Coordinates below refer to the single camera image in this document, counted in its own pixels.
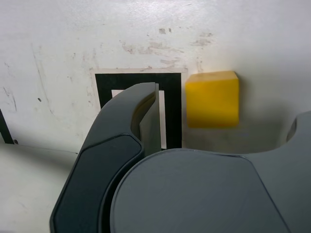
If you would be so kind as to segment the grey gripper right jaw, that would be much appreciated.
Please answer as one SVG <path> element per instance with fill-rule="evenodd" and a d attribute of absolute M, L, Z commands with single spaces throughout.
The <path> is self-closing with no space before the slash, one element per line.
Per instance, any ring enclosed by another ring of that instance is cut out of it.
<path fill-rule="evenodd" d="M 119 183 L 113 233 L 308 233 L 311 114 L 281 147 L 251 154 L 173 149 L 150 155 Z"/>

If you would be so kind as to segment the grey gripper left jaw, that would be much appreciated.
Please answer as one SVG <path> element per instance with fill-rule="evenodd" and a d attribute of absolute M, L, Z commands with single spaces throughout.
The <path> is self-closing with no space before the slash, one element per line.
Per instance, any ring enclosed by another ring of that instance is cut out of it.
<path fill-rule="evenodd" d="M 158 84 L 138 83 L 95 118 L 50 218 L 53 233 L 108 233 L 114 193 L 145 155 L 140 123 L 158 102 Z"/>

